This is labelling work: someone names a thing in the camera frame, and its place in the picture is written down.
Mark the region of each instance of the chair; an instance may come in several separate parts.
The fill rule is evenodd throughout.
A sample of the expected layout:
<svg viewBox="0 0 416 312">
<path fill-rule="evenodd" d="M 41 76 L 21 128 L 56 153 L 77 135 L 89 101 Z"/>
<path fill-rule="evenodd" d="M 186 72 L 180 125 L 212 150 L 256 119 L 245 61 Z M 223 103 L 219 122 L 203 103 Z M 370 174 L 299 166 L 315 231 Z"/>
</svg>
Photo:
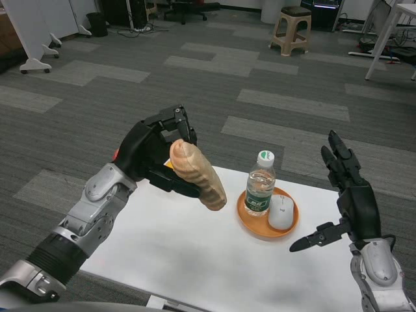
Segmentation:
<svg viewBox="0 0 416 312">
<path fill-rule="evenodd" d="M 181 14 L 181 23 L 182 25 L 186 24 L 185 21 L 185 14 L 186 13 L 192 13 L 196 15 L 202 16 L 202 20 L 206 21 L 207 16 L 203 12 L 200 12 L 200 10 L 203 8 L 203 5 L 198 5 L 200 3 L 199 0 L 168 0 L 169 7 L 171 8 L 169 11 L 166 11 L 164 13 L 163 19 L 166 21 L 167 14 Z"/>
<path fill-rule="evenodd" d="M 287 30 L 286 32 L 278 33 L 283 18 L 287 21 Z M 300 6 L 286 6 L 282 8 L 280 19 L 274 27 L 269 47 L 272 48 L 273 44 L 278 44 L 281 47 L 280 54 L 283 57 L 289 57 L 292 50 L 297 47 L 302 47 L 306 53 L 309 47 L 309 35 L 311 34 L 311 20 L 311 11 L 306 8 Z M 298 24 L 301 21 L 306 21 L 307 23 L 306 36 L 298 34 Z"/>
</svg>

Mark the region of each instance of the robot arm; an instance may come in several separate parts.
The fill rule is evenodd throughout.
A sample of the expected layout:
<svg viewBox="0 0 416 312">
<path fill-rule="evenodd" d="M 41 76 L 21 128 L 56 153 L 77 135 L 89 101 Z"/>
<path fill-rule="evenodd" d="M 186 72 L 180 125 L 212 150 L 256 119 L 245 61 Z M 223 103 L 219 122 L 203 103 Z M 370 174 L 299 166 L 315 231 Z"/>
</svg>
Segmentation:
<svg viewBox="0 0 416 312">
<path fill-rule="evenodd" d="M 323 146 L 321 154 L 332 186 L 339 189 L 340 223 L 318 226 L 314 234 L 296 241 L 290 251 L 322 247 L 347 233 L 352 241 L 351 273 L 361 290 L 364 312 L 416 311 L 404 292 L 404 273 L 391 253 L 395 237 L 381 234 L 380 214 L 370 183 L 360 176 L 361 166 L 354 152 L 334 131 L 328 140 L 332 152 Z"/>
<path fill-rule="evenodd" d="M 115 160 L 88 180 L 81 199 L 62 222 L 0 279 L 0 307 L 57 301 L 65 284 L 110 235 L 137 181 L 148 179 L 167 192 L 199 197 L 196 185 L 164 166 L 178 138 L 196 144 L 182 106 L 138 122 L 124 138 Z"/>
</svg>

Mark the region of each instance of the green bottle label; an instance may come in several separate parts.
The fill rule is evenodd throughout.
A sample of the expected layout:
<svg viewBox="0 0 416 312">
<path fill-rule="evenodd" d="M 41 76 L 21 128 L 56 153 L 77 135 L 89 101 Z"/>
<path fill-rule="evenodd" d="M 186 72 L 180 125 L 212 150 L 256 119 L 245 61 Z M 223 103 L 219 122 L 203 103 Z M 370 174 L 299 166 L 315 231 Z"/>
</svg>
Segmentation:
<svg viewBox="0 0 416 312">
<path fill-rule="evenodd" d="M 267 196 L 267 197 L 254 196 L 247 189 L 246 190 L 246 199 L 245 199 L 244 202 L 250 210 L 260 213 L 261 211 L 264 211 L 268 208 L 268 205 L 270 204 L 270 199 L 271 198 L 272 198 L 272 195 Z"/>
</svg>

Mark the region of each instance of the bread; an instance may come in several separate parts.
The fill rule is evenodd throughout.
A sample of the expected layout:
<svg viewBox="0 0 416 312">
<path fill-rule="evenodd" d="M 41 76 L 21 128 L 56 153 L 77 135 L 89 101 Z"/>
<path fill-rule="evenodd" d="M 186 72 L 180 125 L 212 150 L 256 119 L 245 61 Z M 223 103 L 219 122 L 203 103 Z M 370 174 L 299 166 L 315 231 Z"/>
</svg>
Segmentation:
<svg viewBox="0 0 416 312">
<path fill-rule="evenodd" d="M 208 209 L 218 211 L 225 206 L 227 196 L 221 180 L 199 148 L 176 140 L 170 147 L 170 162 L 179 177 L 200 187 L 200 201 Z"/>
</svg>

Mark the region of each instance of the gray carpet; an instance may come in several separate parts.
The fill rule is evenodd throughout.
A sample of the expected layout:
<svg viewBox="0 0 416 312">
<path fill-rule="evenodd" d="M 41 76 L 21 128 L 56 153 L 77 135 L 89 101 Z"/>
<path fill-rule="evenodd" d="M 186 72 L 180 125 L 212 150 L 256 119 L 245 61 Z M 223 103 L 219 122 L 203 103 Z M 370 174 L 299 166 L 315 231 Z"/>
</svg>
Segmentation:
<svg viewBox="0 0 416 312">
<path fill-rule="evenodd" d="M 366 82 L 370 60 L 347 55 L 355 35 L 313 31 L 309 53 L 285 58 L 268 48 L 272 27 L 259 14 L 188 20 L 156 21 L 169 31 L 133 39 L 78 37 L 63 43 L 59 59 L 43 58 L 50 74 L 14 68 L 0 76 L 0 274 L 56 226 L 135 122 L 182 104 L 213 165 L 247 172 L 269 149 L 278 179 L 324 189 L 332 188 L 320 146 L 336 130 L 374 186 L 383 232 L 398 237 L 395 255 L 414 300 L 411 66 L 379 62 Z M 144 305 L 148 296 L 78 274 L 63 299 Z"/>
</svg>

